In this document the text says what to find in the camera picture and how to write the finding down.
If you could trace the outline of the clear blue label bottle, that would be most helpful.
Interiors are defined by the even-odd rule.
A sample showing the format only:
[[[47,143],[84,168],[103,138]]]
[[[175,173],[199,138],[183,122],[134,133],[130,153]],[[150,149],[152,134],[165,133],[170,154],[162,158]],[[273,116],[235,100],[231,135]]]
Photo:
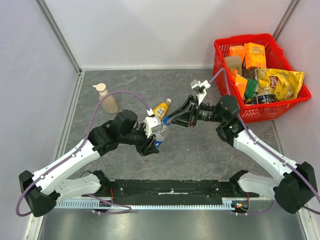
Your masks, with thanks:
[[[165,124],[163,121],[156,127],[152,132],[155,135],[155,147],[159,148],[164,140],[167,138],[170,132],[170,126]]]

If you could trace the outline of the blue bottle cap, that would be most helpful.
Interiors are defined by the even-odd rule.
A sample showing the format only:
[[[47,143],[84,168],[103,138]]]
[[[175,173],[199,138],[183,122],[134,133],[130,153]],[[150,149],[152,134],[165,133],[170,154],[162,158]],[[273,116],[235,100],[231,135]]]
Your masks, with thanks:
[[[166,125],[166,126],[170,126],[171,123],[170,123],[170,117],[169,116],[166,116],[163,118],[162,122]]]

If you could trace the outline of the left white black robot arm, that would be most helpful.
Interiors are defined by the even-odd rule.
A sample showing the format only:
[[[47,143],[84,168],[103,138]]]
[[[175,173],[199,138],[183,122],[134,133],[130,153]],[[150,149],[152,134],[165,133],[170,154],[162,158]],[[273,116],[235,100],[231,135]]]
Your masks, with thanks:
[[[161,125],[159,117],[147,116],[138,124],[138,116],[123,110],[113,120],[89,129],[78,145],[50,165],[35,171],[23,171],[19,176],[21,197],[34,217],[42,217],[64,201],[81,195],[106,196],[111,182],[101,170],[86,177],[70,180],[68,177],[86,164],[97,160],[119,145],[135,146],[141,156],[157,154],[153,130]]]

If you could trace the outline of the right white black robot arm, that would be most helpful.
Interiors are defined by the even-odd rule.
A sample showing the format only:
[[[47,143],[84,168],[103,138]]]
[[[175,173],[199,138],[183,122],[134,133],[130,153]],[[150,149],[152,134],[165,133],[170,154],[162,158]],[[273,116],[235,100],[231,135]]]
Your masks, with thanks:
[[[319,198],[314,168],[307,162],[297,163],[277,152],[248,129],[238,116],[240,108],[231,95],[224,95],[216,105],[198,103],[197,97],[189,95],[185,103],[166,116],[164,124],[184,128],[195,127],[198,121],[219,123],[219,138],[235,149],[245,153],[262,166],[270,177],[240,171],[229,191],[235,197],[245,192],[268,197],[286,212],[295,214],[312,198]]]

